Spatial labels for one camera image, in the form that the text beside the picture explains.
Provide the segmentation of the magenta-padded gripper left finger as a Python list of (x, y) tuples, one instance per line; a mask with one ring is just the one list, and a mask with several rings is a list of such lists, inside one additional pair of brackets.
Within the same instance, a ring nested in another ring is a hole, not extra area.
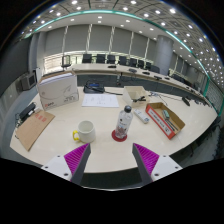
[(77, 185), (81, 184), (87, 160), (91, 154), (90, 144), (84, 144), (65, 155), (56, 155), (42, 169)]

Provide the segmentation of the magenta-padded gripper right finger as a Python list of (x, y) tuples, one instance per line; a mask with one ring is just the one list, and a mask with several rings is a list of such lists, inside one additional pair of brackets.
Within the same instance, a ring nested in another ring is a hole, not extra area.
[(144, 185), (180, 171), (182, 167), (168, 155), (158, 155), (137, 143), (133, 144), (132, 153)]

